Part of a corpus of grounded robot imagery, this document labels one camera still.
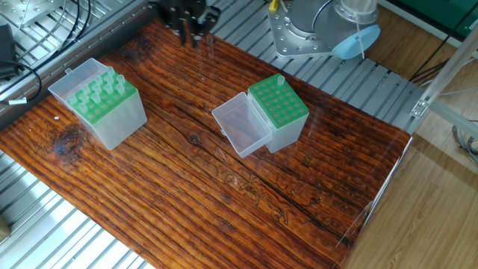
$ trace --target wooden table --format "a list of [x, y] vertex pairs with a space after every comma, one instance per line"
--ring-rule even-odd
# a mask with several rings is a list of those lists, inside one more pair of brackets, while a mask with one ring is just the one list
[[209, 41], [182, 48], [153, 22], [101, 59], [148, 117], [115, 150], [53, 96], [0, 149], [156, 267], [340, 266], [410, 135], [284, 74], [310, 110], [299, 141], [242, 159], [211, 111], [280, 71]]

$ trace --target light blue cap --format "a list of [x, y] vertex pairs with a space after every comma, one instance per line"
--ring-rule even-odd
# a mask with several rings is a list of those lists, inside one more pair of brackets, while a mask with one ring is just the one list
[[[364, 45], [364, 50], [368, 49], [379, 38], [380, 27], [378, 25], [371, 25], [365, 29], [360, 30], [361, 41]], [[332, 50], [338, 57], [348, 60], [361, 54], [359, 33], [348, 37], [342, 41]]]

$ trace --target black cable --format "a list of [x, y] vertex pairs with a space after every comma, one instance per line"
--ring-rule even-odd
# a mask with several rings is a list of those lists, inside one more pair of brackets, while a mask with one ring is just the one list
[[414, 83], [414, 84], [417, 84], [418, 82], [424, 82], [424, 81], [428, 81], [428, 80], [432, 79], [433, 77], [435, 77], [441, 71], [441, 69], [443, 69], [443, 67], [445, 66], [447, 61], [448, 60], [446, 60], [444, 62], [441, 62], [440, 64], [437, 64], [436, 66], [423, 71], [422, 72], [423, 75], [420, 75], [417, 78], [415, 78], [414, 80], [411, 80], [411, 82]]
[[[68, 49], [70, 46], [72, 46], [74, 43], [76, 43], [78, 41], [78, 39], [83, 35], [84, 31], [86, 30], [86, 27], [88, 25], [88, 22], [90, 21], [90, 15], [91, 15], [91, 0], [88, 0], [88, 14], [87, 14], [87, 19], [85, 20], [85, 23], [84, 23], [84, 26], [83, 28], [80, 30], [80, 32], [78, 33], [78, 35], [76, 36], [76, 38], [71, 42], [69, 43], [66, 47], [63, 47], [64, 44], [68, 41], [68, 39], [73, 35], [74, 33], [74, 30], [75, 28], [78, 27], [78, 22], [79, 22], [79, 18], [80, 18], [80, 2], [79, 0], [77, 1], [77, 16], [76, 16], [76, 19], [75, 19], [75, 24], [73, 25], [72, 27], [72, 30], [70, 31], [70, 33], [68, 34], [68, 37], [65, 39], [65, 41], [63, 42], [62, 46], [60, 47], [60, 49], [58, 49], [52, 56], [50, 56], [49, 59], [47, 59], [46, 61], [44, 61], [42, 64], [40, 64], [38, 67], [35, 67], [34, 69], [24, 65], [24, 64], [21, 64], [21, 63], [17, 63], [17, 62], [7, 62], [7, 61], [3, 61], [4, 63], [6, 64], [16, 64], [16, 65], [19, 65], [21, 67], [24, 67], [28, 70], [30, 70], [30, 72], [32, 72], [36, 77], [37, 79], [39, 80], [40, 82], [40, 87], [39, 87], [39, 90], [37, 91], [37, 94], [35, 94], [32, 99], [38, 97], [38, 95], [40, 94], [40, 91], [41, 91], [41, 87], [42, 87], [42, 84], [41, 84], [41, 78], [40, 76], [36, 73], [36, 71], [38, 71], [39, 68], [43, 67], [43, 65], [45, 65], [46, 63], [48, 63], [50, 60], [56, 58], [62, 51]], [[5, 90], [3, 90], [2, 92], [0, 92], [0, 95], [2, 95], [3, 93], [6, 93], [9, 89], [11, 89], [12, 87], [14, 87], [17, 83], [19, 83], [21, 80], [27, 78], [28, 76], [30, 75], [29, 74], [26, 74], [24, 75], [23, 77], [21, 77], [21, 79], [15, 81], [12, 85], [10, 85], [9, 87], [7, 87]], [[9, 102], [8, 101], [0, 101], [0, 104], [1, 105], [9, 105]]]
[[445, 64], [447, 64], [448, 61], [449, 61], [449, 59], [447, 59], [447, 60], [445, 60], [445, 61], [442, 61], [441, 63], [439, 63], [439, 64], [437, 64], [437, 65], [435, 65], [435, 66], [433, 66], [433, 67], [430, 67], [429, 69], [426, 69], [426, 70], [420, 72], [420, 73], [417, 75], [417, 77], [415, 78], [415, 81], [421, 79], [421, 78], [422, 78], [423, 76], [425, 76], [425, 75], [429, 75], [431, 72], [434, 72], [434, 71], [436, 71], [436, 70], [441, 70], [441, 69], [445, 66]]
[[90, 21], [90, 15], [91, 15], [91, 0], [88, 0], [88, 14], [87, 14], [87, 19], [84, 21], [83, 28], [80, 30], [80, 33], [76, 36], [75, 42], [78, 41], [81, 36], [83, 36], [84, 31], [87, 29], [88, 22]]
[[76, 0], [76, 19], [75, 19], [75, 23], [73, 23], [72, 30], [69, 32], [68, 36], [66, 37], [65, 41], [61, 45], [61, 48], [58, 51], [63, 50], [63, 47], [65, 46], [66, 42], [68, 42], [68, 40], [73, 36], [73, 34], [75, 34], [75, 29], [78, 27], [78, 23], [80, 22], [80, 9], [81, 9], [80, 0]]
[[419, 78], [419, 79], [413, 81], [413, 83], [421, 85], [424, 82], [429, 81], [429, 80], [433, 79], [434, 77], [436, 77], [440, 73], [440, 70], [441, 70], [441, 68], [436, 69], [434, 72], [431, 72], [430, 74], [426, 75], [425, 77]]
[[447, 35], [447, 37], [441, 42], [440, 46], [426, 59], [425, 63], [421, 65], [420, 68], [418, 68], [417, 72], [413, 74], [413, 76], [410, 78], [410, 81], [415, 79], [418, 76], [418, 73], [432, 60], [432, 58], [438, 53], [438, 51], [445, 45], [445, 43], [450, 39], [451, 34], [454, 33], [458, 27], [470, 16], [470, 14], [478, 7], [478, 2], [463, 16], [462, 19], [456, 24], [455, 28], [452, 29], [450, 34]]
[[[18, 63], [18, 62], [14, 62], [14, 61], [1, 61], [0, 60], [0, 63], [5, 63], [5, 64], [13, 64], [13, 65], [17, 65], [19, 67], [23, 67], [27, 70], [29, 70], [32, 74], [34, 74], [36, 77], [37, 77], [37, 80], [38, 80], [38, 90], [37, 92], [31, 96], [31, 97], [28, 97], [26, 99], [27, 102], [30, 102], [31, 100], [37, 98], [39, 95], [40, 95], [40, 92], [42, 91], [42, 79], [40, 78], [40, 76], [38, 75], [37, 72], [35, 72], [35, 70], [33, 70], [31, 67], [29, 67], [28, 65], [26, 64], [21, 64], [21, 63]], [[0, 104], [2, 105], [10, 105], [10, 101], [0, 101]]]
[[319, 15], [322, 13], [322, 11], [324, 9], [326, 9], [326, 6], [328, 6], [330, 3], [332, 3], [334, 0], [328, 0], [325, 4], [322, 5], [322, 7], [320, 7], [319, 11], [317, 12], [317, 14], [315, 14], [315, 18], [314, 20], [312, 21], [312, 28], [314, 28], [314, 25], [315, 25], [315, 21], [317, 21], [317, 18], [319, 17]]

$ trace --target clear plastic lid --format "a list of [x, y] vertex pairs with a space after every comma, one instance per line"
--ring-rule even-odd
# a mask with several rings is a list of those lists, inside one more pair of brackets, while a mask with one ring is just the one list
[[72, 94], [77, 93], [82, 86], [89, 84], [97, 75], [108, 71], [108, 67], [99, 63], [97, 60], [90, 58], [73, 71], [66, 70], [66, 75], [56, 81], [48, 90], [53, 96], [62, 102], [66, 107], [70, 108], [66, 101]]
[[269, 126], [245, 93], [239, 93], [214, 109], [212, 115], [241, 158], [253, 153], [273, 138]]

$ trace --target pipette tip box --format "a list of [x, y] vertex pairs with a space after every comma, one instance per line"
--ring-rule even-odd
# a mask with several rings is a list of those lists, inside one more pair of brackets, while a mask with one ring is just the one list
[[277, 74], [252, 85], [212, 111], [242, 158], [266, 145], [274, 153], [299, 139], [308, 108], [284, 76]]
[[68, 69], [49, 90], [108, 150], [147, 121], [137, 88], [113, 67], [92, 58]]

